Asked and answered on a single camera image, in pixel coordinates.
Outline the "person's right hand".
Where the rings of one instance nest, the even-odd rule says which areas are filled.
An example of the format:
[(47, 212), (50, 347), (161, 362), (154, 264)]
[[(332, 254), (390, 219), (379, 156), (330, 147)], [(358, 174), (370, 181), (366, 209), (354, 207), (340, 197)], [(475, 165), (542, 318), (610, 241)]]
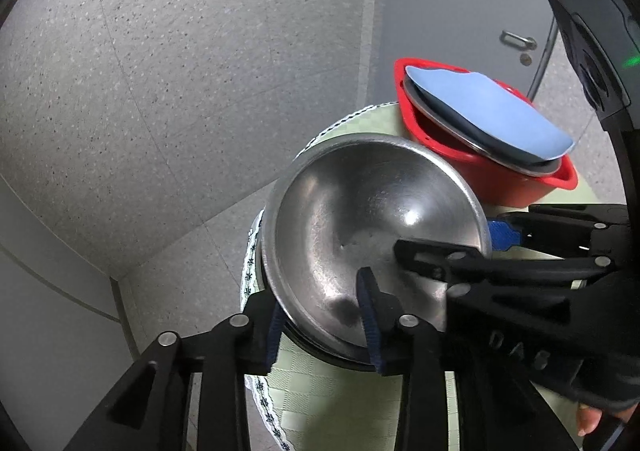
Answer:
[[(633, 405), (627, 410), (611, 413), (611, 416), (627, 423), (634, 414), (634, 411), (636, 411), (636, 408), (638, 408), (638, 405)], [(588, 407), (588, 405), (580, 403), (576, 411), (577, 436), (585, 437), (585, 435), (591, 434), (597, 429), (602, 417), (605, 415), (608, 415), (608, 412), (603, 412), (597, 408)]]

